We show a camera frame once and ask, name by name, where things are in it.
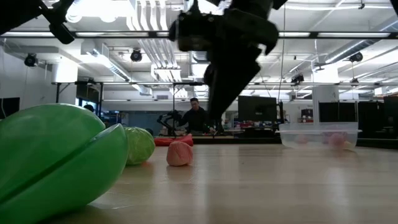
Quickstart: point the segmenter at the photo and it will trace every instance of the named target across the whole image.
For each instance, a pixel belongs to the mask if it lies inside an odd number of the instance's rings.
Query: security camera
[[[292,86],[297,86],[302,82],[304,82],[304,76],[303,74],[298,74],[292,77],[292,81],[290,83],[293,84]]]
[[[29,53],[27,54],[24,63],[28,67],[36,67],[39,64],[39,60],[37,60],[35,53]]]
[[[352,55],[350,58],[348,58],[348,60],[350,62],[360,62],[363,59],[363,55],[361,54],[361,52],[358,52],[354,55]]]
[[[141,49],[133,49],[130,59],[133,62],[140,62],[142,60]]]

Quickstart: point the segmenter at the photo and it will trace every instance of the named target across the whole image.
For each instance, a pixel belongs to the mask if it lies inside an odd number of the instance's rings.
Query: black robotic arm
[[[208,0],[218,5],[220,0]],[[210,62],[204,74],[210,87],[210,119],[222,113],[260,71],[256,59],[259,44],[269,54],[276,46],[279,31],[268,21],[272,8],[287,0],[233,0],[222,16],[202,14],[198,1],[187,12],[181,12],[170,28],[169,39],[178,41],[181,51],[207,52]]]

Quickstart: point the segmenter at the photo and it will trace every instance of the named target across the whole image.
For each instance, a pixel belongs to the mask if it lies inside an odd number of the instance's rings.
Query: wooden table
[[[398,151],[197,145],[169,167],[160,147],[83,210],[50,223],[397,223]]]

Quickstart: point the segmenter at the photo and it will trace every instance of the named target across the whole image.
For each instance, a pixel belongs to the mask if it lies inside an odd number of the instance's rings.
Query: man
[[[188,123],[188,133],[203,134],[207,129],[207,112],[199,106],[198,98],[192,98],[190,101],[192,108],[184,114],[178,125]]]
[[[88,109],[89,111],[94,113],[94,107],[91,105],[85,105],[84,108]]]

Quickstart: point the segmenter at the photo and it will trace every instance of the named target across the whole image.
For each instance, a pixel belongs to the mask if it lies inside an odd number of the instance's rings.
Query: table surface
[[[397,223],[398,151],[197,145],[192,166],[166,147],[127,167],[85,208],[49,223]]]

